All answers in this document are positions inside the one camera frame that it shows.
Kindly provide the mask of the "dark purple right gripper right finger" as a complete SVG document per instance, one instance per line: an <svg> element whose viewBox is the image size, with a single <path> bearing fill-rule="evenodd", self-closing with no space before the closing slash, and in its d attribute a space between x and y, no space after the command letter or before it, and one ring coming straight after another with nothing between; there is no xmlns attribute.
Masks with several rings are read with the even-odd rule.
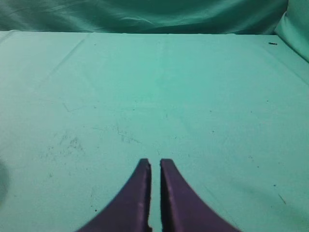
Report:
<svg viewBox="0 0 309 232"><path fill-rule="evenodd" d="M194 192L172 159L160 161L160 211L164 232L238 232Z"/></svg>

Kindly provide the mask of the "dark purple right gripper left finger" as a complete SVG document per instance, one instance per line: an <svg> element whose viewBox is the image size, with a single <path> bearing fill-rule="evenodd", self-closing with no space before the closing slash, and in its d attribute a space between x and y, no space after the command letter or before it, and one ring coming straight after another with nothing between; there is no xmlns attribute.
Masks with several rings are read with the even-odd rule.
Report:
<svg viewBox="0 0 309 232"><path fill-rule="evenodd" d="M140 159L134 172L110 203L79 232L151 232L152 171L147 159Z"/></svg>

